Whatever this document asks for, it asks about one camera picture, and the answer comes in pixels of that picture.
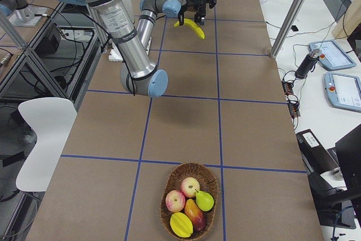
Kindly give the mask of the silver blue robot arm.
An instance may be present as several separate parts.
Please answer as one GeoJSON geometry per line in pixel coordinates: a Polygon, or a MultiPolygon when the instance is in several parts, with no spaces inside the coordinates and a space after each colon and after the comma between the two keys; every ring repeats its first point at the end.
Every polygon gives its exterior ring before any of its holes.
{"type": "Polygon", "coordinates": [[[58,0],[74,5],[89,6],[95,9],[116,48],[123,58],[121,84],[133,94],[152,98],[164,94],[168,85],[167,73],[150,61],[146,47],[152,28],[159,13],[176,18],[175,26],[186,25],[199,38],[205,34],[200,28],[204,19],[205,0],[143,0],[138,25],[127,12],[122,0],[58,0]]]}

